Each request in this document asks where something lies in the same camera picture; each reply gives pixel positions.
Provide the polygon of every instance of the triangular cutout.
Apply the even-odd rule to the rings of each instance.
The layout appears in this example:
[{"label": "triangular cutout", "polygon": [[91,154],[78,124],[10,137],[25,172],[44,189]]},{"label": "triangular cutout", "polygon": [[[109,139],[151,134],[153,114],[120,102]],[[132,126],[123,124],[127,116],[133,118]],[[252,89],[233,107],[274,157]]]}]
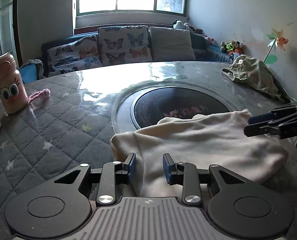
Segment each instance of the triangular cutout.
[{"label": "triangular cutout", "polygon": [[243,184],[244,181],[238,179],[237,177],[225,172],[225,171],[219,171],[219,174],[222,176],[224,182],[226,184]]},{"label": "triangular cutout", "polygon": [[67,174],[67,175],[65,175],[65,176],[63,176],[63,177],[55,180],[54,183],[59,183],[59,184],[73,184],[80,172],[81,171],[79,171],[79,170],[72,171],[71,173],[69,173],[69,174]]}]

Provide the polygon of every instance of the pink toy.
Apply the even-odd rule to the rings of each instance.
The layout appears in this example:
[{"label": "pink toy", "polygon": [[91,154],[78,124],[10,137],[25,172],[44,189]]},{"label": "pink toy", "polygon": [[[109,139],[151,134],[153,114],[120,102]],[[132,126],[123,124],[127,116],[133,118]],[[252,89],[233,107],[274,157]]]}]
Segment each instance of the pink toy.
[{"label": "pink toy", "polygon": [[50,97],[50,90],[48,88],[43,89],[42,91],[37,91],[28,97],[28,104],[35,102],[36,100],[44,100]]},{"label": "pink toy", "polygon": [[0,56],[0,99],[8,114],[24,108],[28,101],[21,74],[10,53]]},{"label": "pink toy", "polygon": [[206,39],[206,42],[207,42],[208,44],[213,44],[213,43],[212,43],[212,42],[214,41],[213,38],[205,37],[205,39]]}]

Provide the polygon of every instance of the pinwheel stick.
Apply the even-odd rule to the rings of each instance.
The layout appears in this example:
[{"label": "pinwheel stick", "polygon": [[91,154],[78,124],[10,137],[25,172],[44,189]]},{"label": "pinwheel stick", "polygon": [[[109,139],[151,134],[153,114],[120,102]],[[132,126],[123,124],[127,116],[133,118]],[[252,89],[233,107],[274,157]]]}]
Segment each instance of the pinwheel stick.
[{"label": "pinwheel stick", "polygon": [[265,62],[265,60],[267,59],[268,55],[270,54],[270,52],[271,52],[271,50],[272,50],[272,48],[273,48],[273,46],[274,46],[276,40],[277,40],[277,37],[275,38],[274,43],[273,43],[273,45],[271,46],[271,48],[269,49],[268,54],[266,55],[266,57],[265,57],[265,59],[264,59],[263,62]]}]

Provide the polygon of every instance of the pink bottle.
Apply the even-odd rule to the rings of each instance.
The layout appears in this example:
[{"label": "pink bottle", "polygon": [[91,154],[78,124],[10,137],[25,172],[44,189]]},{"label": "pink bottle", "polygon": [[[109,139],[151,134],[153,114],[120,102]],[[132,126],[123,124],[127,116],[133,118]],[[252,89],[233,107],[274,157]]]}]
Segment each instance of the pink bottle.
[{"label": "pink bottle", "polygon": [[19,111],[28,102],[21,74],[10,53],[0,56],[0,99],[8,114]]}]

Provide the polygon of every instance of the beige garment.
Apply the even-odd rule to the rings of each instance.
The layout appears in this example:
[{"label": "beige garment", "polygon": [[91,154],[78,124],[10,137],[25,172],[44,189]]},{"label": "beige garment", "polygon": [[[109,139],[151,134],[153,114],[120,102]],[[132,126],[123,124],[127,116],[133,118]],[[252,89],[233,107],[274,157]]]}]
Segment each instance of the beige garment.
[{"label": "beige garment", "polygon": [[136,154],[132,185],[141,197],[181,196],[182,186],[166,183],[164,153],[170,153],[174,162],[190,162],[199,169],[219,164],[262,183],[284,164],[288,152],[270,136],[246,137],[243,129],[251,116],[245,109],[208,116],[198,114],[188,120],[166,117],[157,125],[114,135],[114,160],[123,162],[130,152]]},{"label": "beige garment", "polygon": [[289,99],[283,87],[274,79],[263,61],[240,55],[222,72],[232,81],[248,84],[255,90],[279,100]]}]

